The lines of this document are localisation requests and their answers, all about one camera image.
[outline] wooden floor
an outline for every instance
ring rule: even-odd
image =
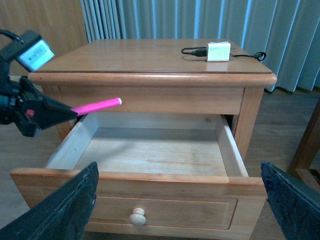
[[[290,165],[320,92],[285,94],[265,93],[254,126],[245,165],[250,176],[260,176],[262,160],[286,171]],[[54,127],[35,138],[23,137],[14,124],[0,125],[0,228],[25,213],[29,208],[9,172],[14,168],[39,168],[59,145]],[[319,167],[317,157],[315,167]],[[86,232],[83,240],[187,240],[194,238],[137,236]],[[266,203],[251,240],[285,239]]]

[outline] wooden nightstand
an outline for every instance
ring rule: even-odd
[[[243,159],[264,87],[277,78],[255,59],[206,62],[180,53],[212,41],[97,40],[31,73],[46,95],[71,107],[115,97],[123,104],[73,129],[60,124],[64,141],[46,167],[11,173],[28,205],[97,161],[88,231],[249,239],[266,191]],[[232,132],[224,115],[235,116]],[[135,208],[144,210],[142,226],[129,221]]]

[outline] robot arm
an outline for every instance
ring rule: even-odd
[[[10,80],[10,63],[17,60],[29,72],[37,70],[54,54],[41,36],[27,31],[21,37],[0,30],[12,43],[0,50],[0,124],[16,124],[23,136],[34,137],[37,130],[72,120],[77,113],[71,108],[39,92],[22,77]]]

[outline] wooden wall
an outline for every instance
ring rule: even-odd
[[[0,29],[21,35],[39,33],[51,46],[55,58],[87,43],[80,0],[0,0]],[[11,40],[0,35],[0,49]],[[10,75],[27,75],[16,61]]]

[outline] black cable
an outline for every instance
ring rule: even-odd
[[[12,41],[17,40],[22,44],[24,43],[24,41],[17,34],[14,34],[13,32],[10,32],[8,30],[0,29],[0,34],[5,35],[6,37],[10,38]]]
[[[196,56],[196,57],[206,57],[207,56],[207,47],[205,47],[205,46],[185,47],[181,50],[181,53]],[[247,55],[247,54],[235,55],[235,54],[230,53],[230,56],[254,58],[254,59],[257,59],[259,62],[261,62],[266,58],[267,54],[263,51],[259,51],[255,55]]]
[[[246,54],[239,54],[239,55],[234,55],[230,53],[230,56],[232,57],[246,57],[246,58],[254,58],[257,59],[259,62],[264,60],[267,56],[267,54],[263,51],[257,52],[255,55],[246,55]]]
[[[207,47],[206,46],[185,47],[181,50],[181,53],[196,56],[196,57],[206,57],[207,56]]]

